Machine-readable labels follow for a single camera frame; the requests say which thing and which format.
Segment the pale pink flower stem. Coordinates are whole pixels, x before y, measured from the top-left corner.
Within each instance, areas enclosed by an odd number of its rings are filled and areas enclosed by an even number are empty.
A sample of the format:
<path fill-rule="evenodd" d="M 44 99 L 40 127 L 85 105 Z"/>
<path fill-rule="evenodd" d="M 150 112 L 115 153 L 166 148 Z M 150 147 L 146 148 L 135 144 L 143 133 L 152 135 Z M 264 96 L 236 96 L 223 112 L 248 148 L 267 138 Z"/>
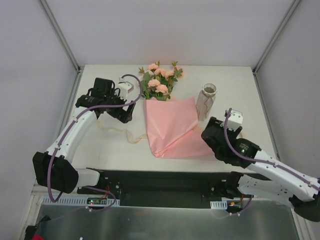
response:
<path fill-rule="evenodd" d="M 155 74 L 151 70 L 145 70 L 143 67 L 138 68 L 138 73 L 139 73 L 139 80 L 142 84 L 142 96 L 147 100 L 150 99 L 150 92 L 151 90 L 149 89 L 149 81 L 153 80 L 155 77 Z"/>

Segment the pink wrapping paper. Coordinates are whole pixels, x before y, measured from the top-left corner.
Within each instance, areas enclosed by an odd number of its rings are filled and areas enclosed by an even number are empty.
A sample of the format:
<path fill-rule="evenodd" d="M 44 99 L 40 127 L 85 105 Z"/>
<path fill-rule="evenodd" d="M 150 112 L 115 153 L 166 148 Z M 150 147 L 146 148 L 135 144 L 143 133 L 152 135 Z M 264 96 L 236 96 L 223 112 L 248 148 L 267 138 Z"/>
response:
<path fill-rule="evenodd" d="M 201 137 L 193 97 L 185 100 L 146 100 L 144 114 L 150 150 L 155 157 L 184 159 L 214 155 Z"/>

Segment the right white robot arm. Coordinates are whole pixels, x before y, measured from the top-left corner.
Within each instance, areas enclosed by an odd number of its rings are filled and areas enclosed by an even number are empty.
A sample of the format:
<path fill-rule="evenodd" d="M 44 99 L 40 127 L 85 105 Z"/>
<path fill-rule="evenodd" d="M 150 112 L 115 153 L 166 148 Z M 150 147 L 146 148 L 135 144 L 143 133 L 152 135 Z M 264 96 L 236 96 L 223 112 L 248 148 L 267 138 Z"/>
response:
<path fill-rule="evenodd" d="M 232 171 L 215 186 L 215 191 L 229 199 L 238 195 L 267 198 L 292 208 L 306 220 L 319 222 L 319 178 L 303 174 L 271 157 L 255 143 L 239 138 L 241 130 L 241 126 L 236 130 L 225 129 L 223 121 L 211 117 L 201 138 L 217 160 L 253 171 L 263 179 Z"/>

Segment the cream ribbon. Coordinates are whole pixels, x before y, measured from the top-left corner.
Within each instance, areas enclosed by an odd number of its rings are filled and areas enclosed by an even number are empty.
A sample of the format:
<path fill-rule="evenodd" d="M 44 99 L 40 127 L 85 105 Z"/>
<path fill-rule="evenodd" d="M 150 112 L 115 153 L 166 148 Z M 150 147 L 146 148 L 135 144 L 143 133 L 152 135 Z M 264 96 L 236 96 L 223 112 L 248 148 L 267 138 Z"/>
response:
<path fill-rule="evenodd" d="M 129 130 L 119 129 L 115 127 L 106 127 L 100 120 L 97 120 L 96 125 L 99 129 L 101 129 L 104 132 L 113 131 L 113 132 L 124 134 L 126 136 L 127 142 L 132 145 L 138 144 L 141 140 L 146 140 L 148 138 L 147 134 L 142 134 L 139 137 L 134 138 L 132 133 Z"/>

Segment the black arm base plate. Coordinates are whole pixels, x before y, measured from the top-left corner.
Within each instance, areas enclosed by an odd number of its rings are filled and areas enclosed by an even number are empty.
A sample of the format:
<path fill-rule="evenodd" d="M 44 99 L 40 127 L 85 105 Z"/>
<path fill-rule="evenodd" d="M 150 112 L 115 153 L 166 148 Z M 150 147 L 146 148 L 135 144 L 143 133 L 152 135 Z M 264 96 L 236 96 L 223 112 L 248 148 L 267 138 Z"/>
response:
<path fill-rule="evenodd" d="M 165 172 L 99 170 L 98 182 L 78 194 L 97 195 L 110 190 L 126 207 L 208 209 L 222 198 L 243 196 L 237 190 L 239 177 L 226 172 Z"/>

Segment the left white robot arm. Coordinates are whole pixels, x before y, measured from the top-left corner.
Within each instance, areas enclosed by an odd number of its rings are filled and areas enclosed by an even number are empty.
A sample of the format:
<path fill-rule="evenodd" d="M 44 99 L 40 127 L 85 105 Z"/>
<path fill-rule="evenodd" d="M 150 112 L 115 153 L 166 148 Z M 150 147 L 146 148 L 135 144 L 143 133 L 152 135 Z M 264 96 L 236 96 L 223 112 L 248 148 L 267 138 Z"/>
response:
<path fill-rule="evenodd" d="M 127 101 L 134 90 L 132 83 L 122 77 L 118 83 L 97 77 L 92 88 L 81 95 L 73 114 L 58 138 L 45 152 L 36 152 L 32 158 L 36 181 L 49 191 L 69 194 L 76 188 L 88 186 L 99 195 L 105 191 L 106 183 L 97 170 L 76 169 L 72 161 L 86 132 L 98 118 L 107 113 L 123 124 L 132 120 L 136 100 Z"/>

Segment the peach flower stem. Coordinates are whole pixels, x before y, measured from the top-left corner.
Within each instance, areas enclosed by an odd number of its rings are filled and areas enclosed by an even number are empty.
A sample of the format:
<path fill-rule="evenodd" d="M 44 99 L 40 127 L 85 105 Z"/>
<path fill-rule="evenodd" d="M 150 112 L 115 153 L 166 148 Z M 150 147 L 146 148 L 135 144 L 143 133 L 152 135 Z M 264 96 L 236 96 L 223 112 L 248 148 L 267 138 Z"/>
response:
<path fill-rule="evenodd" d="M 155 98 L 159 101 L 170 100 L 171 94 L 167 96 L 168 88 L 165 85 L 165 74 L 169 70 L 162 68 L 159 61 L 148 65 L 147 70 L 150 70 L 154 73 L 154 79 L 148 82 L 150 99 Z"/>
<path fill-rule="evenodd" d="M 172 69 L 165 73 L 165 85 L 167 86 L 167 96 L 172 93 L 172 90 L 175 86 L 175 83 L 178 82 L 179 79 L 182 79 L 185 75 L 185 70 L 182 67 L 178 66 L 177 61 L 173 61 L 171 63 Z"/>

